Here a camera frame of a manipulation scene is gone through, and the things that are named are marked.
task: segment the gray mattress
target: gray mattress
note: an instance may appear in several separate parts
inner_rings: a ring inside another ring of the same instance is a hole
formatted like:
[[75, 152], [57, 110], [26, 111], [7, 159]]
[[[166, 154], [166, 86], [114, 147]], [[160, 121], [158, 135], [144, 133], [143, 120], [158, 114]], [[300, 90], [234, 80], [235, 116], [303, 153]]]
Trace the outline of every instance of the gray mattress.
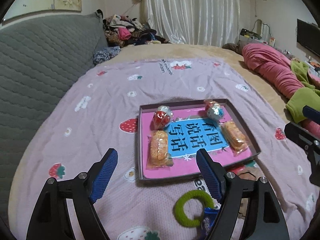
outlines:
[[30, 140], [107, 46], [96, 14], [39, 17], [0, 30], [0, 216]]

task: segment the plastic food packaging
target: plastic food packaging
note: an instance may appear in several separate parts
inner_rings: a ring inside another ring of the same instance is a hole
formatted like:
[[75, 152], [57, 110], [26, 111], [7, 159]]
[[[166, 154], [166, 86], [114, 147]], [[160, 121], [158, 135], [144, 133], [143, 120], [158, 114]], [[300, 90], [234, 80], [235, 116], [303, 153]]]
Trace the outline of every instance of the plastic food packaging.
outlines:
[[159, 106], [153, 116], [154, 129], [160, 130], [166, 128], [172, 117], [173, 113], [168, 106]]
[[223, 117], [224, 113], [219, 103], [211, 99], [205, 100], [204, 103], [205, 111], [210, 119], [219, 121]]
[[229, 141], [230, 146], [236, 150], [235, 157], [248, 148], [245, 135], [239, 130], [233, 120], [221, 124], [221, 131]]
[[147, 168], [166, 166], [168, 159], [168, 134], [165, 131], [153, 131]]

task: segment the green hair tie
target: green hair tie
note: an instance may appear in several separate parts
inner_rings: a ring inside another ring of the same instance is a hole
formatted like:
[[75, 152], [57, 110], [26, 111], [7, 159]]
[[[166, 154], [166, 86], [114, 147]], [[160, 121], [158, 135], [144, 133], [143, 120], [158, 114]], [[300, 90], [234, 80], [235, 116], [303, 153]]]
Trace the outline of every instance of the green hair tie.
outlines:
[[191, 191], [183, 194], [178, 199], [178, 201], [176, 202], [175, 207], [173, 209], [174, 216], [175, 216], [176, 220], [183, 227], [195, 228], [195, 227], [199, 227], [201, 225], [202, 218], [191, 220], [186, 216], [186, 214], [183, 210], [183, 206], [190, 199], [200, 200], [202, 202], [202, 204], [204, 205], [204, 207], [209, 207], [212, 209], [214, 209], [214, 204], [213, 204], [213, 200], [212, 200], [211, 196], [208, 193], [206, 193], [205, 191], [199, 190], [199, 189], [191, 190]]

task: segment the electrical cable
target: electrical cable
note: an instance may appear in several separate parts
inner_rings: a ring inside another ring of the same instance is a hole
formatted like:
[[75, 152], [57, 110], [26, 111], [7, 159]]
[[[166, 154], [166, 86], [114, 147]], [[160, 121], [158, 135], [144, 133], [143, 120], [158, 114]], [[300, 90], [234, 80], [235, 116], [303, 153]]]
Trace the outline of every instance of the electrical cable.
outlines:
[[[252, 32], [253, 32], [253, 30], [254, 30], [254, 28], [255, 28], [256, 23], [257, 23], [258, 20], [256, 20], [256, 21], [254, 22], [253, 28], [252, 28], [252, 30], [251, 30]], [[272, 38], [272, 35], [271, 35], [271, 32], [270, 32], [270, 29], [271, 29], [270, 26], [269, 26], [268, 24], [266, 24], [266, 23], [263, 23], [263, 22], [262, 22], [262, 25], [268, 26], [269, 35], [270, 35], [270, 37]]]
[[123, 14], [121, 14], [121, 15], [123, 15], [123, 16], [126, 16], [126, 14], [129, 14], [132, 10], [133, 10], [133, 7], [136, 5], [136, 4], [138, 4], [140, 1], [137, 1], [137, 2], [135, 2], [132, 6], [130, 6], [129, 8], [128, 8], [128, 10], [126, 10]]
[[257, 0], [254, 0], [254, 16], [257, 17]]
[[254, 22], [253, 28], [252, 28], [252, 30], [251, 30], [252, 32], [253, 32], [253, 30], [254, 30], [254, 28], [255, 28], [256, 23], [257, 23], [258, 20], [256, 20], [256, 21]]

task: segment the television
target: television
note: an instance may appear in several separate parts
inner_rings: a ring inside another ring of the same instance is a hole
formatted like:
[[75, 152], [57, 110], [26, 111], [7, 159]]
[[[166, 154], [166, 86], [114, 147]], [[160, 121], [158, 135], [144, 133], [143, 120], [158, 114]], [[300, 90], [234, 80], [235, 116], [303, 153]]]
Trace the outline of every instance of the television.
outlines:
[[320, 28], [298, 19], [297, 42], [320, 57]]

